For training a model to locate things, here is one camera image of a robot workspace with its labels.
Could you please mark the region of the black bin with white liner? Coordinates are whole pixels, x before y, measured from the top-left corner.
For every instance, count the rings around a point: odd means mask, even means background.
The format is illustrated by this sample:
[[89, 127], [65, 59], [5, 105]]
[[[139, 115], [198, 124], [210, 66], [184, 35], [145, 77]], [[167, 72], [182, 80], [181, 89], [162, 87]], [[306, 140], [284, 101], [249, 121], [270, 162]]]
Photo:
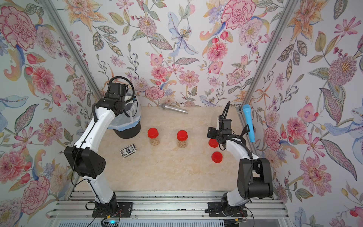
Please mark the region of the black bin with white liner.
[[126, 104], [122, 114], [116, 116], [108, 126], [116, 135], [122, 139], [131, 139], [141, 131], [141, 105], [135, 96], [131, 102]]

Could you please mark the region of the peanut jar red lid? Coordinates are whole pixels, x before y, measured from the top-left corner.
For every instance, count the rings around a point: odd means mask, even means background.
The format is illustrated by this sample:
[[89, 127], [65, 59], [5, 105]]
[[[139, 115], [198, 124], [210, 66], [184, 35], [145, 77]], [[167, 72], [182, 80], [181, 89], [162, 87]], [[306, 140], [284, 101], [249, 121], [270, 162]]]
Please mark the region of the peanut jar red lid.
[[187, 142], [188, 133], [187, 133], [187, 131], [184, 131], [184, 130], [178, 131], [177, 140], [178, 140], [178, 142], [177, 142], [178, 147], [180, 147], [180, 148], [187, 147], [187, 145], [188, 145], [188, 142]]
[[160, 144], [159, 132], [156, 128], [150, 128], [147, 135], [151, 145], [156, 146]]

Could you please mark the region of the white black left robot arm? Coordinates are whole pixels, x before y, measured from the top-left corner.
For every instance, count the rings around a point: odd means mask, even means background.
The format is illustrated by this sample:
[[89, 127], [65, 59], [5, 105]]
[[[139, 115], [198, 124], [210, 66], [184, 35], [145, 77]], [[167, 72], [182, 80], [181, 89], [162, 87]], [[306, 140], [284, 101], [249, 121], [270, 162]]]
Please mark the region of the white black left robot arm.
[[72, 167], [90, 185], [95, 205], [100, 209], [115, 212], [118, 208], [116, 195], [103, 176], [106, 160], [97, 152], [106, 130], [114, 118], [126, 112], [125, 107], [133, 102], [134, 95], [118, 98], [104, 97], [92, 105], [93, 119], [80, 139], [65, 148], [64, 154]]

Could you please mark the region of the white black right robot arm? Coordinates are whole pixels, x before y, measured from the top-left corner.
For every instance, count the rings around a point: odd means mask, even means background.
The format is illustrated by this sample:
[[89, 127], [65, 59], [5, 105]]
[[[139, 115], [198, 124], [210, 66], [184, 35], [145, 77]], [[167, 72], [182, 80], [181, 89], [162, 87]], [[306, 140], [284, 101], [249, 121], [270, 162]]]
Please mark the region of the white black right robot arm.
[[239, 163], [237, 187], [225, 193], [221, 201], [225, 209], [241, 207], [251, 199], [264, 199], [273, 195], [270, 162], [251, 152], [244, 139], [245, 135], [252, 141], [252, 125], [244, 126], [242, 133], [236, 135], [232, 130], [232, 120], [224, 115], [218, 117], [216, 128], [208, 128], [207, 137], [215, 139], [223, 150], [230, 152]]

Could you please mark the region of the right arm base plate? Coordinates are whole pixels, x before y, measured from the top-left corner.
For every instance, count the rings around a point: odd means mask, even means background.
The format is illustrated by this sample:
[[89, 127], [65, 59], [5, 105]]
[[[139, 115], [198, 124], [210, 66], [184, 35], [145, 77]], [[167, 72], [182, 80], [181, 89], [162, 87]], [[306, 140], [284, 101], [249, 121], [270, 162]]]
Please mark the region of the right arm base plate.
[[232, 207], [222, 202], [208, 202], [205, 213], [210, 218], [246, 218], [248, 216], [244, 205]]

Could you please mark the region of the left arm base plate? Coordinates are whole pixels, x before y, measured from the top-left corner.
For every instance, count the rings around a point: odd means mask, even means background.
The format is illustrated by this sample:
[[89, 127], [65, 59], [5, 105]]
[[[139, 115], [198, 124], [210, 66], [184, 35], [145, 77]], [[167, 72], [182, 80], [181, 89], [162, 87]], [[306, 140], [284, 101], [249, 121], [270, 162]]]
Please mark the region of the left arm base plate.
[[101, 204], [96, 202], [93, 208], [93, 218], [119, 217], [130, 218], [133, 208], [133, 202], [117, 202], [110, 204]]

